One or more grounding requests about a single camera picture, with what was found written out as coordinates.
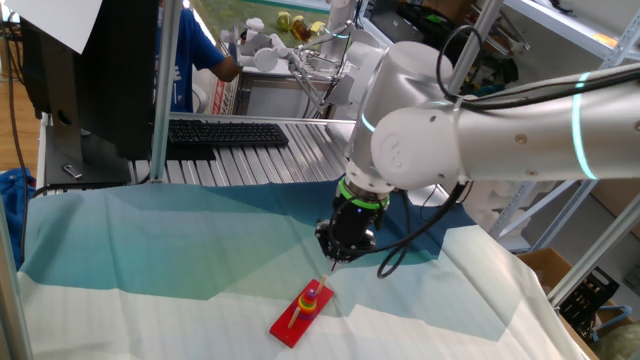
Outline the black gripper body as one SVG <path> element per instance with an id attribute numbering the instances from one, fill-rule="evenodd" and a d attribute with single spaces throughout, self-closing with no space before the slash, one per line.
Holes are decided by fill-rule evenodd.
<path id="1" fill-rule="evenodd" d="M 384 213 L 383 202 L 374 198 L 362 198 L 344 194 L 337 195 L 332 203 L 332 233 L 335 240 L 345 248 L 373 248 L 375 236 L 370 230 Z"/>

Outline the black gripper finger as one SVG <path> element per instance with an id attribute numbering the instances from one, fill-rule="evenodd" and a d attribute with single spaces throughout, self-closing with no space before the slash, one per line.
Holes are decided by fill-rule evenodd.
<path id="1" fill-rule="evenodd" d="M 376 249 L 376 238 L 373 234 L 365 234 L 359 242 L 349 246 L 344 245 L 343 248 L 343 261 L 352 262 L 372 253 Z"/>
<path id="2" fill-rule="evenodd" d="M 319 242 L 321 250 L 324 256 L 329 261 L 329 269 L 337 270 L 339 267 L 339 249 L 332 241 L 332 237 L 329 231 L 328 222 L 318 222 L 316 224 L 315 236 Z"/>

